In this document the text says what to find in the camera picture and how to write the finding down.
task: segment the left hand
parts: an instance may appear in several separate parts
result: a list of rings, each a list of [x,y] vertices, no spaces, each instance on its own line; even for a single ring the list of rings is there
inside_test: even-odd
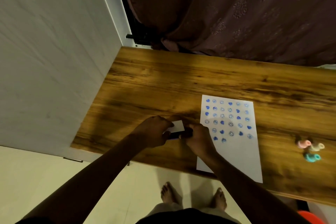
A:
[[[174,124],[171,121],[161,116],[153,116],[145,119],[130,135],[142,139],[145,147],[153,148],[165,144],[170,135],[170,132],[166,130],[173,126]]]

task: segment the brown curtain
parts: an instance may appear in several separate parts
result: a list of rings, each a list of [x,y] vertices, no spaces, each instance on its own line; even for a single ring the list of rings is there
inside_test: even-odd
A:
[[[336,0],[128,0],[162,44],[304,66],[336,63]]]

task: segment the forearm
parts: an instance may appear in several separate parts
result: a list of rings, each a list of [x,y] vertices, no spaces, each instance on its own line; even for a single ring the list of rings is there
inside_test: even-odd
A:
[[[309,224],[267,190],[232,166],[219,154],[201,158],[219,178],[252,224]]]
[[[48,217],[54,223],[83,223],[120,171],[143,149],[141,140],[132,135],[125,137],[47,197],[24,219]]]

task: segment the hand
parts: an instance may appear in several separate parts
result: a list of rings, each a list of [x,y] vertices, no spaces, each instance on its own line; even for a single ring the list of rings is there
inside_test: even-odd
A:
[[[192,137],[184,138],[187,146],[200,158],[217,154],[212,142],[209,129],[202,124],[189,124],[187,127],[192,129]]]
[[[161,116],[153,116],[145,119],[130,135],[135,135],[137,139],[143,140],[145,147],[153,148],[165,144],[170,135],[170,132],[166,130],[173,126],[171,121]]]

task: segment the small white card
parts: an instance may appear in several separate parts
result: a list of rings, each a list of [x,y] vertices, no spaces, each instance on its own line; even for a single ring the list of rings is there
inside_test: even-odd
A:
[[[184,131],[184,126],[182,120],[172,121],[174,123],[174,127],[168,128],[166,131],[170,131],[171,133]]]
[[[202,95],[200,123],[209,128],[223,158],[254,181],[263,182],[253,102]],[[197,170],[213,173],[200,158]]]

